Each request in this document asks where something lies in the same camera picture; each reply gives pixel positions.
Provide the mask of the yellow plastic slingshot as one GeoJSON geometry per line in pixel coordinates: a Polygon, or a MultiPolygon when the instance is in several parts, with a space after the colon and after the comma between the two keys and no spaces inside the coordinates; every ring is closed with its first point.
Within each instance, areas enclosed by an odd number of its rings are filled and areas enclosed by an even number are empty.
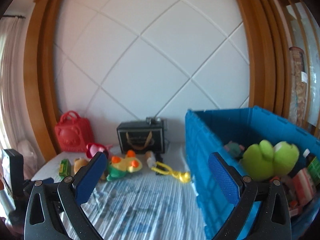
{"type": "Polygon", "coordinates": [[[159,161],[157,161],[156,166],[152,167],[151,169],[161,175],[172,176],[182,183],[189,183],[191,181],[190,172],[175,171],[169,165],[161,163],[159,161]]]}

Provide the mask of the green frog plush toy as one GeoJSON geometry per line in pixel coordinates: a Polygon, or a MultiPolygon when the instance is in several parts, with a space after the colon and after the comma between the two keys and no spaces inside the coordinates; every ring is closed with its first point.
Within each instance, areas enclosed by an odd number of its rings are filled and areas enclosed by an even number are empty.
{"type": "Polygon", "coordinates": [[[239,163],[255,181],[289,174],[299,158],[299,149],[294,144],[281,141],[273,146],[262,140],[245,150],[239,163]]]}

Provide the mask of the striped blue white tablecloth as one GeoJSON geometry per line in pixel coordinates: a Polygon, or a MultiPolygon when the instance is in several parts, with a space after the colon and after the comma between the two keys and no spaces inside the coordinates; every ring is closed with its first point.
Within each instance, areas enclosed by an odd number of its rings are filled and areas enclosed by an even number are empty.
{"type": "Polygon", "coordinates": [[[205,239],[192,183],[143,168],[99,182],[81,207],[103,239],[205,239]]]}

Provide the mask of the green small box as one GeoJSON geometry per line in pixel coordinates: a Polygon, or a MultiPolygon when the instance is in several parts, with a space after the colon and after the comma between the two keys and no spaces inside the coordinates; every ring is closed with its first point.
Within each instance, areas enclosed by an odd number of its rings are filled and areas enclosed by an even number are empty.
{"type": "Polygon", "coordinates": [[[65,178],[71,175],[71,163],[68,159],[61,160],[59,166],[59,176],[65,178]]]}

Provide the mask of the red bear-shaped bag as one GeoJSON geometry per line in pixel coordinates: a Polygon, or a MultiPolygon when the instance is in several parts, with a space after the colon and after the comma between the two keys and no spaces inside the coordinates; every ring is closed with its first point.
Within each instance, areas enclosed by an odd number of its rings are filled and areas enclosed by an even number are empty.
{"type": "Polygon", "coordinates": [[[86,152],[87,144],[95,141],[91,123],[76,111],[64,113],[55,125],[61,151],[86,152]]]}

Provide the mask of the pink tissue pack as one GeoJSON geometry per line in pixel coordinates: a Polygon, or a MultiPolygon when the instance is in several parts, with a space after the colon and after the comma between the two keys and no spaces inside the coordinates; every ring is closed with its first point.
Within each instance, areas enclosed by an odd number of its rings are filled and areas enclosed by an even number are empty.
{"type": "Polygon", "coordinates": [[[301,169],[292,179],[296,196],[301,206],[305,206],[314,198],[316,187],[307,168],[301,169]]]}

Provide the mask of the small beige capped jar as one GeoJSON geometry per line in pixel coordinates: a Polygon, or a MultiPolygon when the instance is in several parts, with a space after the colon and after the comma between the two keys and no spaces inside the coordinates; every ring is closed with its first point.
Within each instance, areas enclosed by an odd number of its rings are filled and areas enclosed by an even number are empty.
{"type": "Polygon", "coordinates": [[[145,158],[146,158],[146,163],[148,165],[149,168],[153,168],[156,167],[156,158],[155,155],[152,151],[147,151],[145,153],[145,158]]]}

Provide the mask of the red pink plush toy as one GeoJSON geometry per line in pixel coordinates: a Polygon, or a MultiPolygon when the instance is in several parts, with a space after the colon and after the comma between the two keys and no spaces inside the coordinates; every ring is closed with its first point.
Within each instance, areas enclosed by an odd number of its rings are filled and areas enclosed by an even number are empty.
{"type": "Polygon", "coordinates": [[[106,157],[108,159],[109,156],[110,156],[110,149],[112,147],[113,147],[112,144],[102,145],[102,144],[98,144],[98,143],[95,143],[95,142],[89,143],[86,146],[86,148],[87,148],[86,157],[88,159],[92,159],[96,155],[96,153],[101,152],[104,155],[106,155],[106,157]]]}

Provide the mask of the blue plastic storage crate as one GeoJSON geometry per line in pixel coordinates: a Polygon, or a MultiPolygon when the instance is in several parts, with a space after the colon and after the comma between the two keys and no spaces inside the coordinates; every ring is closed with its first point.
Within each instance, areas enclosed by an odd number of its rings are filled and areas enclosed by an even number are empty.
{"type": "Polygon", "coordinates": [[[207,239],[298,239],[319,214],[314,196],[292,222],[281,183],[274,176],[259,183],[226,150],[229,142],[249,147],[262,140],[319,155],[316,137],[260,107],[187,112],[187,163],[207,239]]]}

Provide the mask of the rolled patterned carpet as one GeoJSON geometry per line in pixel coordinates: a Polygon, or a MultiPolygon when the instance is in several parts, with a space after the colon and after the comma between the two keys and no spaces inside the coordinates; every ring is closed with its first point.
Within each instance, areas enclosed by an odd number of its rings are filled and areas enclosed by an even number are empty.
{"type": "Polygon", "coordinates": [[[290,47],[291,57],[291,102],[289,120],[299,127],[303,126],[308,76],[305,70],[304,51],[298,47],[290,47]]]}

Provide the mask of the wooden glass partition screen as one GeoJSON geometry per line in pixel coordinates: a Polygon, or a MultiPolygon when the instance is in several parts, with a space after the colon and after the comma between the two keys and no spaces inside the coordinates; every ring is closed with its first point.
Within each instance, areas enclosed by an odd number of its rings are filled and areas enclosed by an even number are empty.
{"type": "Polygon", "coordinates": [[[278,0],[292,46],[289,120],[319,138],[319,25],[303,0],[278,0]]]}

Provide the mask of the brown bear plush toy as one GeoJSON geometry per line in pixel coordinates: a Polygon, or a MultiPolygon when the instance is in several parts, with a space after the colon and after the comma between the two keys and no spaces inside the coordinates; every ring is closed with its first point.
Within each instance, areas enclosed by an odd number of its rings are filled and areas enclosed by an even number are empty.
{"type": "Polygon", "coordinates": [[[74,160],[74,165],[73,165],[74,174],[76,174],[80,170],[80,168],[86,166],[88,163],[89,163],[89,161],[87,159],[76,158],[74,160]]]}

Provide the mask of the brown bottle green label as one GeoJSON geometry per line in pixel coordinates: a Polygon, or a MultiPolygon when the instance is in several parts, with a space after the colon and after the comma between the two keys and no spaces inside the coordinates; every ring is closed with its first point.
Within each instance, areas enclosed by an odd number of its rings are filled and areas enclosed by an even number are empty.
{"type": "Polygon", "coordinates": [[[304,151],[303,157],[306,159],[306,168],[308,169],[314,184],[318,186],[320,182],[319,159],[313,153],[311,153],[309,149],[304,151]]]}

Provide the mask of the yellow green duck plush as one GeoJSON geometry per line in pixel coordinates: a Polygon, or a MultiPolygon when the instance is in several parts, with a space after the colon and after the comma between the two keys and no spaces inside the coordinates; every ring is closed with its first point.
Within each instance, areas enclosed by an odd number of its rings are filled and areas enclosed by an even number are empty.
{"type": "Polygon", "coordinates": [[[128,150],[124,158],[114,155],[108,162],[106,180],[115,181],[124,178],[128,173],[140,171],[142,167],[133,150],[128,150]]]}

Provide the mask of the black gift bag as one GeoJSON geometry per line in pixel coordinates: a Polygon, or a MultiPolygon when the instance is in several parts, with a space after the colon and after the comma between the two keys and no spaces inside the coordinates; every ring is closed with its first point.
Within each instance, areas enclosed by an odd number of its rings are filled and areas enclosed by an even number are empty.
{"type": "Polygon", "coordinates": [[[122,122],[117,127],[117,136],[122,153],[129,150],[138,154],[165,153],[164,121],[161,119],[122,122]]]}

